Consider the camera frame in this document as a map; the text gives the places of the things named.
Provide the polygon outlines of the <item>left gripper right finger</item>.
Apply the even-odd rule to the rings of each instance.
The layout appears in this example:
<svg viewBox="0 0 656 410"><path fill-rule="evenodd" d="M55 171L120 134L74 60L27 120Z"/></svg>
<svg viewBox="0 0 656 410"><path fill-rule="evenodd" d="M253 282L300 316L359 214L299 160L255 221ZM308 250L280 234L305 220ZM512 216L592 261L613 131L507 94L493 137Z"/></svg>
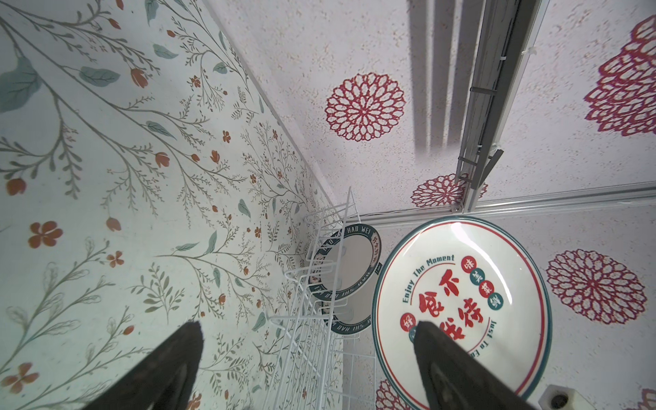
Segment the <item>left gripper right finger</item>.
<svg viewBox="0 0 656 410"><path fill-rule="evenodd" d="M413 348L429 408L532 408L433 323L418 323Z"/></svg>

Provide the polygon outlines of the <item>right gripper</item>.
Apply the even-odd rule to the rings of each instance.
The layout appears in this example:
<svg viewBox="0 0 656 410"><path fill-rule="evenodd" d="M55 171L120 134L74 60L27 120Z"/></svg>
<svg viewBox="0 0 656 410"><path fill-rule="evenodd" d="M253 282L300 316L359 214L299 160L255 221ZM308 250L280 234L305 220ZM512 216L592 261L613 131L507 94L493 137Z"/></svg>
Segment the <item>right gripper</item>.
<svg viewBox="0 0 656 410"><path fill-rule="evenodd" d="M550 384L538 400L541 410L583 410L584 398L572 388Z"/></svg>

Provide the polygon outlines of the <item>white round plate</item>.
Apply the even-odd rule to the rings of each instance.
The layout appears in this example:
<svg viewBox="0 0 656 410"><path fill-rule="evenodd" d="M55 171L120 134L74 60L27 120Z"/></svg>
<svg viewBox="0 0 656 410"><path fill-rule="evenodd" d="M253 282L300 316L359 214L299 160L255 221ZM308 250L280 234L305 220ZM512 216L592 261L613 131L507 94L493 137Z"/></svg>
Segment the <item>white round plate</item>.
<svg viewBox="0 0 656 410"><path fill-rule="evenodd" d="M548 363L553 317L543 276L518 240L486 220L429 221L399 242L379 273L374 347L391 388L413 409L428 406L413 352L422 321L521 398Z"/></svg>
<svg viewBox="0 0 656 410"><path fill-rule="evenodd" d="M372 324L373 295L383 265L379 263L371 277L349 297L337 301L333 309L331 330L339 335L355 335Z"/></svg>
<svg viewBox="0 0 656 410"><path fill-rule="evenodd" d="M349 297L379 267L382 242L371 225L357 223L334 232L311 261L309 290L323 302Z"/></svg>

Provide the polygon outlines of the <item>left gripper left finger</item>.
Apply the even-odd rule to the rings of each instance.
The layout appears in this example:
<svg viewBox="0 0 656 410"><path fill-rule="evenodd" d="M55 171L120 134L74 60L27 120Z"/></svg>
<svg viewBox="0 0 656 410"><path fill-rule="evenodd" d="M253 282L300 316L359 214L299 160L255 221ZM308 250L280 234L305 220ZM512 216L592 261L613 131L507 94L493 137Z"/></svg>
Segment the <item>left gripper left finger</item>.
<svg viewBox="0 0 656 410"><path fill-rule="evenodd" d="M177 329L87 409L186 409L203 353L201 324Z"/></svg>

